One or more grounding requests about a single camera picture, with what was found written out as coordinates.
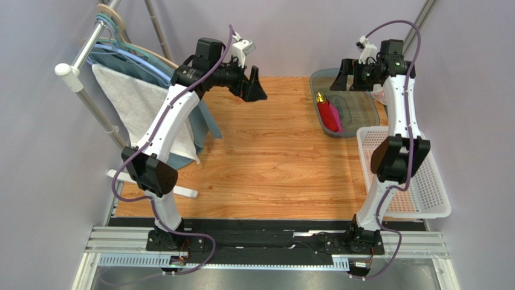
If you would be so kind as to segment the red paper napkin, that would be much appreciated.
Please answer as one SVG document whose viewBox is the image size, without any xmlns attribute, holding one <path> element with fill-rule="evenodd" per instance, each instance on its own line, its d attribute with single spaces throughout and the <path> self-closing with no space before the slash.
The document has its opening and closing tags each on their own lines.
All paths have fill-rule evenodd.
<svg viewBox="0 0 515 290">
<path fill-rule="evenodd" d="M 317 101 L 320 117 L 323 125 L 332 132 L 338 132 L 338 125 L 333 116 L 331 106 L 328 101 Z"/>
</svg>

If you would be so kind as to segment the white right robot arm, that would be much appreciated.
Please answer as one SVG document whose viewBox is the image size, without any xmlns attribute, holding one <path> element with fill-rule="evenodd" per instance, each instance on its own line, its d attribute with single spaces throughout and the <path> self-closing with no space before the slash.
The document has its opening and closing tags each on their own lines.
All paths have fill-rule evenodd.
<svg viewBox="0 0 515 290">
<path fill-rule="evenodd" d="M 402 54 L 404 42 L 389 39 L 380 47 L 362 36 L 356 43 L 358 59 L 343 59 L 332 91 L 371 92 L 381 86 L 387 99 L 388 135 L 374 150 L 370 169 L 374 175 L 364 205 L 354 215 L 345 233 L 345 248 L 351 253 L 366 253 L 378 245 L 381 225 L 393 195 L 409 188 L 430 152 L 416 124 L 413 105 L 414 61 Z"/>
</svg>

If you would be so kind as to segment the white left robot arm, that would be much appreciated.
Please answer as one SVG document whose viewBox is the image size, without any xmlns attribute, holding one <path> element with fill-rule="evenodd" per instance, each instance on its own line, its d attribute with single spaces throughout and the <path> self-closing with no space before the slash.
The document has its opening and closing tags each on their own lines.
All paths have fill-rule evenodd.
<svg viewBox="0 0 515 290">
<path fill-rule="evenodd" d="M 172 75 L 171 86 L 158 115 L 145 137 L 135 147 L 125 147 L 121 153 L 129 176 L 150 200 L 155 216 L 154 229 L 149 233 L 154 243 L 171 248 L 183 243 L 184 223 L 173 190 L 178 172 L 167 164 L 180 127 L 212 87 L 226 87 L 245 102 L 267 99 L 259 83 L 259 69 L 253 66 L 245 75 L 245 59 L 255 50 L 255 44 L 234 34 L 232 56 L 225 63 L 227 47 L 221 41 L 207 37 L 197 41 L 196 51 Z"/>
</svg>

